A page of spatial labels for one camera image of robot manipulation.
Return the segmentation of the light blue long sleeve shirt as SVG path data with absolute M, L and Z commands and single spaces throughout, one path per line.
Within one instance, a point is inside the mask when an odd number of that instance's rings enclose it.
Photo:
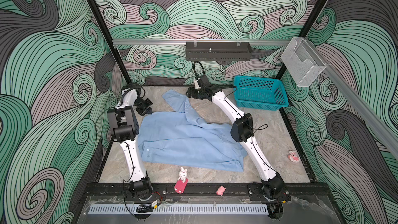
M 144 117 L 137 136 L 143 161 L 243 172 L 247 152 L 231 137 L 231 125 L 207 123 L 174 90 L 162 97 L 173 111 Z

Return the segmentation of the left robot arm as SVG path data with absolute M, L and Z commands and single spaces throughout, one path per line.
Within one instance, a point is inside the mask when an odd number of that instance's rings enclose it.
M 142 89 L 136 83 L 123 87 L 118 105 L 107 110 L 107 118 L 112 142 L 120 144 L 127 162 L 129 175 L 123 182 L 134 197 L 144 200 L 151 197 L 152 186 L 138 149 L 140 127 L 134 110 L 137 108 L 140 115 L 145 115 L 150 110 L 151 101 L 140 96 Z

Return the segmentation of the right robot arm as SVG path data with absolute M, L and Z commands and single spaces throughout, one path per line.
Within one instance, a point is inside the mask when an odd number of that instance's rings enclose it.
M 217 85 L 212 85 L 206 74 L 199 75 L 195 66 L 199 65 L 204 72 L 205 69 L 199 61 L 193 62 L 193 71 L 195 74 L 194 87 L 190 87 L 186 96 L 198 100 L 209 100 L 218 106 L 232 122 L 231 137 L 234 141 L 241 144 L 248 153 L 250 159 L 255 165 L 262 183 L 262 190 L 265 198 L 275 203 L 282 203 L 291 200 L 287 192 L 286 183 L 281 175 L 272 167 L 262 152 L 255 138 L 255 132 L 261 128 L 255 128 L 252 115 L 244 113 Z

